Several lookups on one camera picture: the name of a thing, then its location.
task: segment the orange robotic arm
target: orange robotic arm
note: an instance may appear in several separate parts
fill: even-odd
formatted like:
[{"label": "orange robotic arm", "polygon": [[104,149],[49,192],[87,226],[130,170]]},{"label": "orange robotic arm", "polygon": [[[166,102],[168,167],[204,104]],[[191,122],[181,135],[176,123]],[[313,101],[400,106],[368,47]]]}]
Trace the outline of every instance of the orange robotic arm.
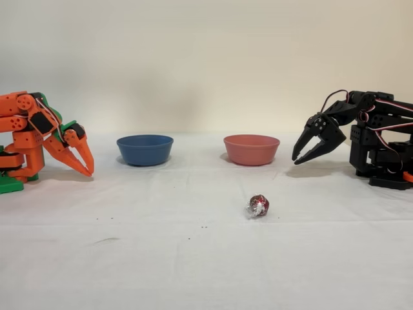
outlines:
[{"label": "orange robotic arm", "polygon": [[[61,121],[60,114],[48,106],[42,93],[16,92],[0,96],[0,132],[13,132],[14,140],[5,148],[6,156],[0,156],[0,172],[7,171],[9,177],[25,182],[45,166],[44,146],[55,159],[91,176],[94,159],[83,127],[75,121],[67,125]],[[86,167],[69,147],[77,149]],[[27,166],[22,168],[23,155]]]}]

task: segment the red candy wrapper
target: red candy wrapper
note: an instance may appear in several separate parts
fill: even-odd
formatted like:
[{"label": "red candy wrapper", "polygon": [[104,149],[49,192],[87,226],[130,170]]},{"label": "red candy wrapper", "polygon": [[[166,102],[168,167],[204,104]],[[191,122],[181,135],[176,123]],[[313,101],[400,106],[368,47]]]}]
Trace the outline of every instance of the red candy wrapper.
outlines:
[{"label": "red candy wrapper", "polygon": [[246,210],[251,218],[255,218],[266,215],[269,207],[270,202],[263,195],[255,195],[250,199]]}]

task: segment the blue bowl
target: blue bowl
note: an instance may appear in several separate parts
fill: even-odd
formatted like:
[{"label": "blue bowl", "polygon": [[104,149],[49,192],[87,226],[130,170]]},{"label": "blue bowl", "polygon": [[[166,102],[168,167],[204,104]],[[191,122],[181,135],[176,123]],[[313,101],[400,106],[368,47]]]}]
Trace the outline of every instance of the blue bowl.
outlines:
[{"label": "blue bowl", "polygon": [[174,139],[143,134],[119,139],[116,143],[123,160],[133,166],[154,166],[168,160]]}]

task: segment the pink bowl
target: pink bowl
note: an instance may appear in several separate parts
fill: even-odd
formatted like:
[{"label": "pink bowl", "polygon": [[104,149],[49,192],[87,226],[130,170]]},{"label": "pink bowl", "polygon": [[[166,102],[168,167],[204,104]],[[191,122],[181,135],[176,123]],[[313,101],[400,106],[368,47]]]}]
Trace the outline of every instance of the pink bowl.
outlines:
[{"label": "pink bowl", "polygon": [[224,139],[228,157],[240,165],[260,166],[270,163],[276,155],[279,140],[255,134],[238,134]]}]

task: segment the robotic arm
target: robotic arm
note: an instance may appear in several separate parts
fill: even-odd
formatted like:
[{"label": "robotic arm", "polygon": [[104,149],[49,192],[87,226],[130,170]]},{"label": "robotic arm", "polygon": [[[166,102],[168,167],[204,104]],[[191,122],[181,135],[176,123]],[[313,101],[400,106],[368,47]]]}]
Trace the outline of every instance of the robotic arm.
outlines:
[{"label": "robotic arm", "polygon": [[[336,149],[346,140],[339,129],[353,120],[350,163],[358,176],[370,178],[373,186],[408,189],[413,176],[413,105],[394,101],[392,94],[382,92],[347,92],[346,100],[336,101],[331,107],[312,116],[294,146],[292,159],[296,165],[312,160]],[[408,142],[387,143],[382,131],[410,134]],[[320,142],[298,158],[305,145],[318,136]]]},{"label": "robotic arm", "polygon": [[[85,130],[76,121],[62,125],[61,115],[49,107],[42,93],[18,92],[0,96],[0,132],[13,132],[14,142],[5,148],[7,154],[4,154],[9,161],[13,154],[24,154],[27,159],[26,167],[9,169],[9,177],[26,180],[39,172],[44,166],[42,145],[52,157],[85,176],[94,172],[94,159]],[[69,147],[78,151],[86,167]],[[13,167],[22,164],[22,157],[16,155],[13,159]]]}]

